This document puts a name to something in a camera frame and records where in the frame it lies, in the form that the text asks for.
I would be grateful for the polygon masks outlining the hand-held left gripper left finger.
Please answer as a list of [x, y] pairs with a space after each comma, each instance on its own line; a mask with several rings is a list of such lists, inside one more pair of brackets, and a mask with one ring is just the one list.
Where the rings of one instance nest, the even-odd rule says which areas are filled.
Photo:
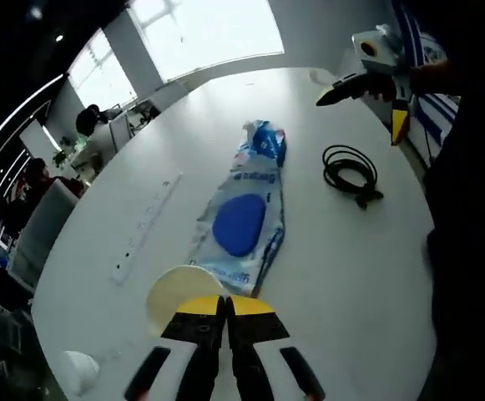
[[225, 297], [183, 302], [124, 390], [125, 400], [209, 400], [219, 372]]

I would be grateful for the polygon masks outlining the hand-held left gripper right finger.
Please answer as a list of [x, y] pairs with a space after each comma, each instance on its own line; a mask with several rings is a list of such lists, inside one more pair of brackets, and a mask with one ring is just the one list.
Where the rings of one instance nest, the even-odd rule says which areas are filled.
[[326, 392], [275, 309], [255, 298], [225, 301], [232, 369], [242, 400], [323, 400]]

